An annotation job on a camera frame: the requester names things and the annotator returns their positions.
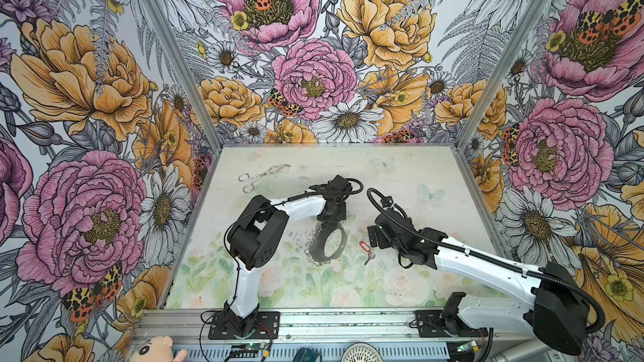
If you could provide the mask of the red key tag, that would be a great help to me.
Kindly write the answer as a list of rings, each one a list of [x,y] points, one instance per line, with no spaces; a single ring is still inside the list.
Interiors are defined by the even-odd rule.
[[[360,247],[362,248],[363,251],[366,253],[371,253],[372,249],[371,247],[365,242],[365,241],[360,241]]]

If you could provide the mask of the small silver key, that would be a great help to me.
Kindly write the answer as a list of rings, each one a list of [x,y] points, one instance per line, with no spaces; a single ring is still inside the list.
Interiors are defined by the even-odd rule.
[[[366,266],[371,260],[375,258],[375,255],[372,252],[369,252],[367,254],[367,259],[364,262],[364,265]]]

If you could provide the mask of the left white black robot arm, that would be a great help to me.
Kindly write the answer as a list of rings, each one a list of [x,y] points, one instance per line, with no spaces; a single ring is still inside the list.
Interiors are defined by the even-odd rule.
[[[260,269],[278,251],[288,224],[314,218],[314,237],[308,244],[310,257],[318,263],[338,258],[348,239],[344,230],[346,202],[363,190],[358,179],[337,175],[287,199],[253,197],[225,234],[226,251],[236,265],[234,288],[223,307],[226,321],[243,335],[254,328],[258,321]]]

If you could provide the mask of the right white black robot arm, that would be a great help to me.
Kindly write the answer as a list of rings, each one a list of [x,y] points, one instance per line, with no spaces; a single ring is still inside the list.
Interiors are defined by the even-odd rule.
[[[508,330],[533,335],[565,355],[581,355],[585,338],[605,323],[601,306],[579,288],[565,268],[509,261],[426,227],[417,230],[392,197],[376,189],[367,199],[378,216],[368,227],[371,246],[392,248],[403,269],[426,266],[469,278],[502,293],[502,298],[478,298],[455,292],[438,321],[450,335]]]

